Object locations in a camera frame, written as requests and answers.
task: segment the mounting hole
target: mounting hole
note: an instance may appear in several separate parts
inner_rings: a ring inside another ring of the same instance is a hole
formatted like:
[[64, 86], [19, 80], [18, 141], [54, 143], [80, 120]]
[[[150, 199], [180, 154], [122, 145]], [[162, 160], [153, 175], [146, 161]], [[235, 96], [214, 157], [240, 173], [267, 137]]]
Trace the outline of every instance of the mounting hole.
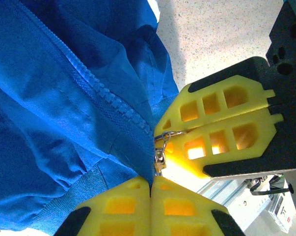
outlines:
[[273, 61], [274, 64], [277, 64], [279, 62], [279, 57], [277, 55], [274, 55], [272, 57], [272, 61]]
[[296, 38], [296, 24], [291, 27], [291, 37]]
[[284, 59], [284, 57], [285, 57], [285, 49], [283, 47], [280, 47], [278, 54], [279, 54], [280, 59]]
[[294, 193], [294, 189], [293, 189], [292, 184], [291, 183], [288, 183], [287, 186], [289, 188], [289, 191], [293, 194]]
[[289, 75], [293, 71], [292, 65], [288, 63], [282, 63], [277, 66], [277, 72], [279, 72], [281, 75]]

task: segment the zipper teeth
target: zipper teeth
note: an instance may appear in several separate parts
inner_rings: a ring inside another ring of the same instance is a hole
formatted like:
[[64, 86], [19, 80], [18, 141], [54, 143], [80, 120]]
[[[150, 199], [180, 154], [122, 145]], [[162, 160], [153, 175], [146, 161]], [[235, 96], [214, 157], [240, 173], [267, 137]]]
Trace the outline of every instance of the zipper teeth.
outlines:
[[144, 120], [144, 118], [141, 117], [140, 114], [138, 114], [134, 109], [132, 109], [130, 105], [128, 105], [119, 96], [112, 93], [108, 88], [105, 88], [104, 84], [102, 84], [100, 80], [97, 79], [91, 73], [90, 70], [88, 70], [88, 68], [67, 47], [67, 45], [57, 37], [56, 34], [54, 34], [36, 15], [34, 15], [30, 10], [28, 10], [22, 3], [19, 2], [19, 4], [20, 5], [18, 7], [20, 7], [22, 11], [25, 14], [27, 14], [30, 18], [37, 21], [38, 27], [60, 49], [60, 51], [65, 55], [65, 57], [72, 64], [72, 66], [79, 72], [81, 77], [97, 92], [98, 95], [100, 95], [108, 104], [115, 108], [121, 115], [124, 115], [134, 124], [138, 125], [141, 129], [143, 129], [146, 134], [150, 134], [152, 132], [151, 127]]

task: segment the zipper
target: zipper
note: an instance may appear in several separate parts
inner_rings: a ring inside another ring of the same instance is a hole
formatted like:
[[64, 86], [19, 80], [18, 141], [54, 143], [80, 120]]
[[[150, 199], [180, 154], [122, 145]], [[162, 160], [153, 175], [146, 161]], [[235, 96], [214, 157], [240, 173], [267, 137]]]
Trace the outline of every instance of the zipper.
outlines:
[[[80, 59], [67, 47], [67, 45], [60, 40], [36, 15], [34, 15], [30, 10], [28, 10], [22, 3], [13, 1], [14, 4], [20, 8], [39, 28], [40, 30], [52, 41], [52, 43], [65, 55], [72, 66], [81, 75], [81, 80], [84, 80], [90, 89], [95, 91], [99, 96], [101, 96], [108, 105], [112, 106], [120, 115], [125, 116], [131, 122], [136, 124], [140, 129], [142, 129], [145, 134], [152, 135], [152, 129], [150, 125], [144, 120], [144, 118], [136, 112], [131, 106], [125, 102], [119, 96], [110, 92], [108, 88], [104, 86], [97, 79], [90, 70], [80, 61]], [[79, 82], [76, 84], [92, 99], [95, 100], [94, 95], [89, 93]]]

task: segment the blue fabric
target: blue fabric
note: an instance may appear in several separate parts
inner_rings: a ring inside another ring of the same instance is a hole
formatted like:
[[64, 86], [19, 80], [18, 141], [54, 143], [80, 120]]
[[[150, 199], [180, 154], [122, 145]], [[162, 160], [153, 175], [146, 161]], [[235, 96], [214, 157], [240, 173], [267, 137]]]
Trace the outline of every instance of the blue fabric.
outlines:
[[146, 0], [0, 0], [0, 229], [53, 234], [77, 204], [154, 175], [178, 93]]

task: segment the speckled floor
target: speckled floor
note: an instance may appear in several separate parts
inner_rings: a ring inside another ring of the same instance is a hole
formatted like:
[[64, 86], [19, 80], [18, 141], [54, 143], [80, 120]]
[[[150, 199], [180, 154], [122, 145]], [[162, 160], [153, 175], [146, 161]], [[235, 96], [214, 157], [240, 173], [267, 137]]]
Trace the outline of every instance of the speckled floor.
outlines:
[[[168, 49], [175, 81], [184, 85], [252, 56], [264, 57], [283, 0], [159, 0], [158, 34]], [[203, 182], [166, 176], [197, 191]], [[0, 236], [41, 236], [1, 231]]]

